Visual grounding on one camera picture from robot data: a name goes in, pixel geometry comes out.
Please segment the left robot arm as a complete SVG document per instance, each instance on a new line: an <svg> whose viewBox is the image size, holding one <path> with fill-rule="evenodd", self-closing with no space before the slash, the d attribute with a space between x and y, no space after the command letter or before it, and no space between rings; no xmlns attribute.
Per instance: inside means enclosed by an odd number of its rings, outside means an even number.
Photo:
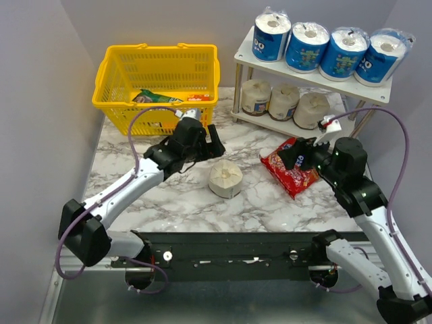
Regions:
<svg viewBox="0 0 432 324"><path fill-rule="evenodd" d="M115 219L145 192L158 186L187 163L220 157L225 148L216 127L204 128L192 117L182 118L171 136L150 146L127 174L85 202L71 199L63 206L60 243L86 267L105 257L126 257L141 267L149 261L149 249L134 232L111 232Z"/></svg>

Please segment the blue roll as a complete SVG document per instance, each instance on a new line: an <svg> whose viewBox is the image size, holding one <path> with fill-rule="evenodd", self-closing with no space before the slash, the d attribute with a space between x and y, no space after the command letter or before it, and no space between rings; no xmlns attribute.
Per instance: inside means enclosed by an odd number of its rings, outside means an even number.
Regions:
<svg viewBox="0 0 432 324"><path fill-rule="evenodd" d="M266 7L255 18L252 54L260 61L279 61L285 53L292 23L287 13Z"/></svg>
<svg viewBox="0 0 432 324"><path fill-rule="evenodd" d="M357 27L339 27L332 31L319 66L328 80L343 82L356 70L370 45L368 34Z"/></svg>
<svg viewBox="0 0 432 324"><path fill-rule="evenodd" d="M288 67L302 74L315 71L323 58L329 39L326 27L316 22L293 24L285 56Z"/></svg>
<svg viewBox="0 0 432 324"><path fill-rule="evenodd" d="M383 86L412 50L415 41L411 33L394 28L376 30L354 77L365 86Z"/></svg>

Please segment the beige brown roll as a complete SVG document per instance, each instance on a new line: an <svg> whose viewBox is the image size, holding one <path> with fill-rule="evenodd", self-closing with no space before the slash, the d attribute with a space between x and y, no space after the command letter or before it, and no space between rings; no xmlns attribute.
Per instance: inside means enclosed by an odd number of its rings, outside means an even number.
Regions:
<svg viewBox="0 0 432 324"><path fill-rule="evenodd" d="M251 79L242 85L241 108L252 116L262 116L266 113L271 100L271 85L268 81Z"/></svg>
<svg viewBox="0 0 432 324"><path fill-rule="evenodd" d="M269 102L269 115L276 121L287 121L293 114L300 100L298 87L282 83L274 86Z"/></svg>
<svg viewBox="0 0 432 324"><path fill-rule="evenodd" d="M301 129L314 130L318 122L329 113L330 104L324 94L310 92L302 95L293 115L294 123Z"/></svg>

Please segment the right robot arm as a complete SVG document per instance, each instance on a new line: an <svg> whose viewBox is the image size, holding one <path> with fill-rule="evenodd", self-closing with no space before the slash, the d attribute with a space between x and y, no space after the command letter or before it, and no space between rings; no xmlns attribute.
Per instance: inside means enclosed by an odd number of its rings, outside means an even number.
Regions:
<svg viewBox="0 0 432 324"><path fill-rule="evenodd" d="M316 169L332 188L339 205L369 239L384 268L359 254L331 229L315 236L310 255L324 265L342 267L376 300L386 323L414 323L431 314L431 276L400 233L380 187L364 175L367 152L355 138L336 140L333 151L316 138L298 138L278 152L286 169Z"/></svg>

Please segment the beige brown roll front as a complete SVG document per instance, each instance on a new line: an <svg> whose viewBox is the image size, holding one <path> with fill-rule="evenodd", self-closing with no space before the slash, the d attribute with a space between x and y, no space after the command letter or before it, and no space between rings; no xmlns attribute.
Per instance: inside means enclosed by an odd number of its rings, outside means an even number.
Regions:
<svg viewBox="0 0 432 324"><path fill-rule="evenodd" d="M271 85L268 81L251 79L242 85L241 108L252 116L262 116L266 113L271 100Z"/></svg>

